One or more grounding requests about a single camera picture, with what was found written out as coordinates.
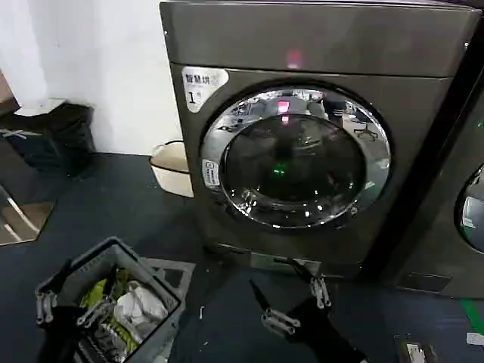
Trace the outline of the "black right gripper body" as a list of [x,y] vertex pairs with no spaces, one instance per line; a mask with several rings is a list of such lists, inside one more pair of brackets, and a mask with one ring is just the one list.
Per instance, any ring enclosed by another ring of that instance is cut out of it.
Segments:
[[310,348],[318,362],[367,362],[366,354],[356,349],[332,325],[329,310],[319,309],[313,296],[292,308],[287,315],[298,320],[300,326],[287,341]]

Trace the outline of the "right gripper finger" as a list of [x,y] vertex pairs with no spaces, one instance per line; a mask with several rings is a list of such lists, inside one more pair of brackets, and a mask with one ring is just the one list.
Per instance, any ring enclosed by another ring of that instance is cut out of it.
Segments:
[[323,275],[313,274],[304,263],[292,258],[274,258],[274,262],[293,268],[296,274],[308,284],[310,293],[314,296],[319,309],[329,309],[332,306]]
[[253,280],[249,282],[255,299],[262,309],[261,322],[265,328],[280,336],[294,335],[296,329],[301,327],[300,321],[272,308],[256,283]]

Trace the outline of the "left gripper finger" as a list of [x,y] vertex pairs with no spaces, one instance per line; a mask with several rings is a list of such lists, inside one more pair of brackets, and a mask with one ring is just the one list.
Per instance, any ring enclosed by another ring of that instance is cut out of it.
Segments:
[[59,308],[67,306],[63,295],[64,281],[46,281],[36,290],[36,322],[51,324]]
[[85,311],[77,318],[78,326],[92,326],[96,321],[110,315],[119,297],[121,283],[101,280],[96,283],[81,300],[80,307]]

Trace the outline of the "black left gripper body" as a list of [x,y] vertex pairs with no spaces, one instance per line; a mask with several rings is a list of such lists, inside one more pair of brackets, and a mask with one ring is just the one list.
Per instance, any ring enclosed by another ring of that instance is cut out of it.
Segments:
[[53,320],[42,325],[45,338],[36,361],[73,362],[82,336],[82,328],[77,325],[77,320],[86,309],[78,306],[56,306],[51,312]]

